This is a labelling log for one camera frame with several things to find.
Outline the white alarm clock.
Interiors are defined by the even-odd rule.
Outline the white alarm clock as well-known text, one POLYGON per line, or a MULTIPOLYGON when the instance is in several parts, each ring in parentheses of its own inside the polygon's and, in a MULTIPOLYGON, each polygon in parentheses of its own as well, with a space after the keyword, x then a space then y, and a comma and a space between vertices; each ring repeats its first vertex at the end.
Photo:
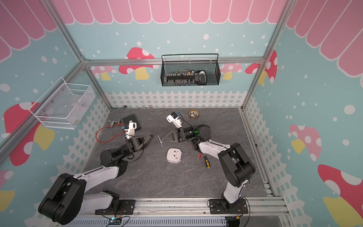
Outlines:
POLYGON ((166 159, 169 163, 179 163, 181 162, 182 151, 178 148, 170 148, 167 152, 166 159))

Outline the black yellow screwdriver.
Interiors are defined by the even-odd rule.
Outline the black yellow screwdriver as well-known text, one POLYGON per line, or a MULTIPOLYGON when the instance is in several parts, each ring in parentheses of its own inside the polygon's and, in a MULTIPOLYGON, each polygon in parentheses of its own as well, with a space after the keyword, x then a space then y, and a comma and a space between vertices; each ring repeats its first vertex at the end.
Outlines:
POLYGON ((203 155, 203 158, 204 158, 204 163, 205 163, 206 168, 210 168, 210 163, 209 163, 207 156, 203 155))

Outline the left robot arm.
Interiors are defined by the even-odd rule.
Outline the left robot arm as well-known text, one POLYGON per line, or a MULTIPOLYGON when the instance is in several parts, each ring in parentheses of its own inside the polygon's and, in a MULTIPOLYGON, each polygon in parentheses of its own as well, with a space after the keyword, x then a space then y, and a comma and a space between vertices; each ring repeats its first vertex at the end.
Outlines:
POLYGON ((152 139, 153 135, 132 136, 121 147, 104 150, 100 154, 100 167, 76 175, 61 174, 41 201, 38 212, 62 225, 91 211, 100 215, 119 214, 124 208, 119 194, 109 190, 97 194, 87 192, 121 177, 127 170, 128 158, 136 152, 144 152, 152 139))

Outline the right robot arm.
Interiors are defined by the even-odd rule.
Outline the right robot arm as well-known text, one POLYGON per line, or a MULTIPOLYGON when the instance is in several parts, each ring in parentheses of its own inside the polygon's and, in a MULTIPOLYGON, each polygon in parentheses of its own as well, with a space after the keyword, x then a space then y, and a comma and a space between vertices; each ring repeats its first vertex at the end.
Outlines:
POLYGON ((254 164, 239 143, 228 145, 213 141, 211 128, 204 124, 171 130, 159 140, 161 143, 190 141, 195 151, 217 158, 228 180, 221 196, 222 207, 230 211, 239 204, 243 188, 256 172, 254 164))

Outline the brown tape roll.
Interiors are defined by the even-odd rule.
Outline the brown tape roll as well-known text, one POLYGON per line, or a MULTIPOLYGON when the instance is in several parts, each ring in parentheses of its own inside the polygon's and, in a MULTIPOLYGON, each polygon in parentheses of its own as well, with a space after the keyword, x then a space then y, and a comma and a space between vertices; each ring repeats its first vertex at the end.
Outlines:
POLYGON ((200 113, 196 109, 190 110, 188 115, 189 115, 189 118, 191 118, 191 119, 198 119, 200 117, 200 113))

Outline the black connector strip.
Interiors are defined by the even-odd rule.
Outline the black connector strip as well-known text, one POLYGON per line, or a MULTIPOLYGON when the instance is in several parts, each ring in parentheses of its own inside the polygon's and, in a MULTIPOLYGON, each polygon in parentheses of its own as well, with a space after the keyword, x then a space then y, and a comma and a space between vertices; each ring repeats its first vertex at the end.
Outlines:
POLYGON ((167 74, 163 77, 166 86, 189 86, 195 82, 195 75, 192 74, 167 74))

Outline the green lit circuit board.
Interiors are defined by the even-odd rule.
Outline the green lit circuit board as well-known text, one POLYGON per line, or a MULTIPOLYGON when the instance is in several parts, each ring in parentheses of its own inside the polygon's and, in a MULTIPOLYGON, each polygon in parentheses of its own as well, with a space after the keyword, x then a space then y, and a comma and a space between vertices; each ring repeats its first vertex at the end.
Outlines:
POLYGON ((108 226, 121 225, 121 222, 122 222, 122 218, 110 218, 107 225, 108 226))

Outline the black network switch box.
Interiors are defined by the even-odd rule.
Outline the black network switch box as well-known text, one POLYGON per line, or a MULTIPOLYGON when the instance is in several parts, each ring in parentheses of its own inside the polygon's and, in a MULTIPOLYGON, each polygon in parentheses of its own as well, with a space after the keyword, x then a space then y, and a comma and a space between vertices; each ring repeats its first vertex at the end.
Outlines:
POLYGON ((128 129, 129 128, 129 123, 133 122, 136 124, 137 128, 140 128, 141 124, 139 123, 137 117, 135 114, 131 114, 127 117, 122 118, 122 122, 124 123, 124 128, 128 129))

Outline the metal bracket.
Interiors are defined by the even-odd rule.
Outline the metal bracket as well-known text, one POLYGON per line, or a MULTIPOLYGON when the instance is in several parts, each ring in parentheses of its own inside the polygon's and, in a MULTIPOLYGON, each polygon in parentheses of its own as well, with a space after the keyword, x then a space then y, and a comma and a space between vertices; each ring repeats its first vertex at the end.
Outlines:
POLYGON ((118 119, 118 120, 109 120, 109 125, 111 127, 114 127, 115 125, 119 125, 121 123, 121 120, 118 119))

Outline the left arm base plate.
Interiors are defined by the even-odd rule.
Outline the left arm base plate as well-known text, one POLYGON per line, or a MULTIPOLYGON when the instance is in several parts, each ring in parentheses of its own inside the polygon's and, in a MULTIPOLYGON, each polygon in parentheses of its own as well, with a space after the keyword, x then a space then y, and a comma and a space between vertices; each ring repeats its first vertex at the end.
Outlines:
POLYGON ((96 215, 132 215, 134 212, 136 200, 119 200, 112 202, 109 208, 104 210, 96 210, 96 215))

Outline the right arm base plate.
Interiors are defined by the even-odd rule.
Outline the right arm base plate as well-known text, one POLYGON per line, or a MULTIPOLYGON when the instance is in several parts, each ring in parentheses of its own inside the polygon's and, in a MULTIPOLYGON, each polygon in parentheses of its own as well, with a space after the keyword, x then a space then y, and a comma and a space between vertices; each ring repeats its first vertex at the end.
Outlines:
POLYGON ((248 214, 248 205, 244 199, 233 204, 229 204, 224 199, 209 199, 207 206, 211 214, 248 214))

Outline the aluminium rail frame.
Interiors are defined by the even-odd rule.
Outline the aluminium rail frame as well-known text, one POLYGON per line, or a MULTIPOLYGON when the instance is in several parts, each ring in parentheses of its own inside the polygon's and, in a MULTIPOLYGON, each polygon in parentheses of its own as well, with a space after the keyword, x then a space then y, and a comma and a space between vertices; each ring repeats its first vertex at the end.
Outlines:
POLYGON ((248 214, 211 214, 210 198, 137 198, 132 215, 121 225, 108 226, 113 216, 94 213, 77 216, 69 227, 292 227, 281 197, 248 197, 248 214))

